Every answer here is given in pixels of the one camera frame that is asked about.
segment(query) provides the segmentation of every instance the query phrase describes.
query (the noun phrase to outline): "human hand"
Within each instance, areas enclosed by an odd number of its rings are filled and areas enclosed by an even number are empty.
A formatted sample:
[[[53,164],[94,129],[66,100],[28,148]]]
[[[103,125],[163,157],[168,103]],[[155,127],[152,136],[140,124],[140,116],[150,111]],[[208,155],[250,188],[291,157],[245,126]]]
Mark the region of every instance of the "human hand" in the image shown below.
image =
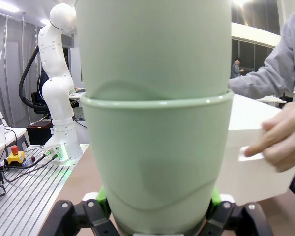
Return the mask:
[[[266,133],[246,149],[245,156],[262,152],[278,172],[295,166],[295,102],[286,104],[279,114],[263,122],[262,127]]]

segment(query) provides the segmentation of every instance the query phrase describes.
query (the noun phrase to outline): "metal grooved surface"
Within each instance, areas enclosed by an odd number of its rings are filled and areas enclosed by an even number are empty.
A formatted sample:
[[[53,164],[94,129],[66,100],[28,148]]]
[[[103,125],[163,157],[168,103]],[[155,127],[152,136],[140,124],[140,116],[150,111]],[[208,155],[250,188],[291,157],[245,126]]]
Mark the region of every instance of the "metal grooved surface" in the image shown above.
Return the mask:
[[[41,152],[28,148],[25,156]],[[12,180],[27,170],[9,170],[5,176]],[[13,183],[5,182],[6,195],[0,197],[0,236],[36,236],[50,208],[73,167],[47,165],[24,175]]]

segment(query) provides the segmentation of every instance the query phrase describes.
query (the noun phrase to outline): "stacked cup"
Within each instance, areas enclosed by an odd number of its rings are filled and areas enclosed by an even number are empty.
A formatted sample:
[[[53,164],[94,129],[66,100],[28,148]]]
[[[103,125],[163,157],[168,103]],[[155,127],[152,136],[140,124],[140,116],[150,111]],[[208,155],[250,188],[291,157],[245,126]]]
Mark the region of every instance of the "stacked cup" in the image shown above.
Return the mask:
[[[76,11],[81,102],[116,222],[129,234],[192,229],[228,132],[230,0],[78,0]]]

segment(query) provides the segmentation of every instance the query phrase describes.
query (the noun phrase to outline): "cup rim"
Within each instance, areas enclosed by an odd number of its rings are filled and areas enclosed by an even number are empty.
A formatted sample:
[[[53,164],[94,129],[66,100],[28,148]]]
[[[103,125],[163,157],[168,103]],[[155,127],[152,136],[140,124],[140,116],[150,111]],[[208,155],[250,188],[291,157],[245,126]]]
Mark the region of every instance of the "cup rim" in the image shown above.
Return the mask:
[[[80,101],[83,105],[105,109],[165,109],[177,107],[207,106],[232,100],[234,93],[229,89],[224,95],[179,100],[153,100],[153,101],[106,101],[86,97],[83,94]]]

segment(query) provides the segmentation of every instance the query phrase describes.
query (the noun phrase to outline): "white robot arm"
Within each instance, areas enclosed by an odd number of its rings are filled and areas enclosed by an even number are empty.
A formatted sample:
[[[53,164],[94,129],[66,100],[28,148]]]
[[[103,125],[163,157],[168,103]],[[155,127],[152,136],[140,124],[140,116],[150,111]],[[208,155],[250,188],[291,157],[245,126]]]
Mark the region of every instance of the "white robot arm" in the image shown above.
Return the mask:
[[[65,63],[61,42],[61,35],[72,31],[75,21],[75,10],[67,4],[58,4],[50,12],[50,23],[38,35],[40,59],[49,77],[43,85],[42,95],[54,126],[54,134],[45,144],[45,148],[58,147],[60,161],[82,155],[69,101],[74,84]]]

